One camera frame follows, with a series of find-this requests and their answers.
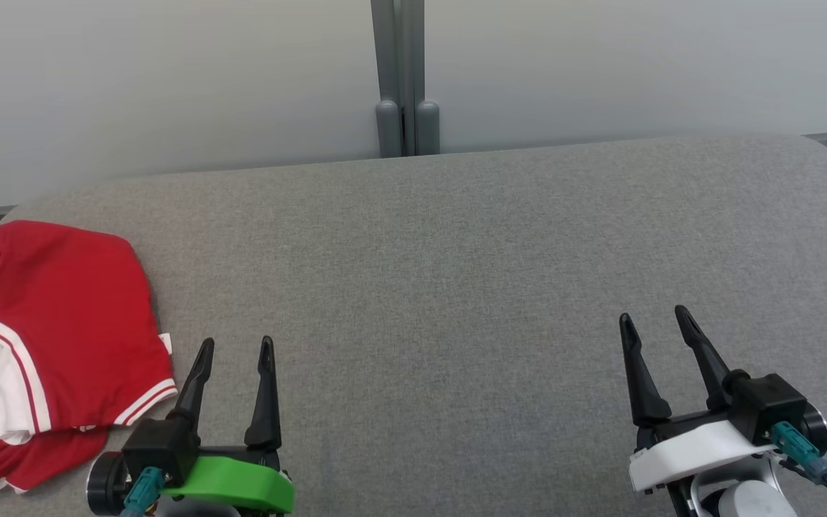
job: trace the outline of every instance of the green mount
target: green mount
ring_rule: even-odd
[[[204,456],[197,458],[183,487],[165,488],[162,494],[262,513],[292,513],[296,490],[292,481],[270,467],[224,456]]]

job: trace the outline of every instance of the red fabric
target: red fabric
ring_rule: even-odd
[[[32,357],[53,429],[112,425],[172,377],[145,273],[118,236],[33,220],[1,225],[0,322]]]
[[[0,480],[17,490],[30,490],[56,474],[85,464],[101,451],[106,437],[108,428],[98,427],[86,432],[44,432],[23,445],[0,440]]]
[[[108,426],[131,425],[177,392],[145,273],[131,245],[106,233],[31,220],[0,226],[3,357],[21,378],[0,390],[9,402],[0,408],[33,416],[29,442],[0,439],[0,479],[21,490],[92,458]],[[14,401],[2,395],[16,390]]]

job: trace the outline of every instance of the gray fabric surface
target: gray fabric surface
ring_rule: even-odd
[[[243,438],[273,336],[299,515],[672,514],[627,479],[623,311],[676,414],[706,397],[686,304],[731,367],[780,373],[827,418],[827,149],[800,137],[173,174],[17,218],[132,242],[178,381],[215,337],[204,444]],[[0,515],[85,515],[85,472],[0,493]]]

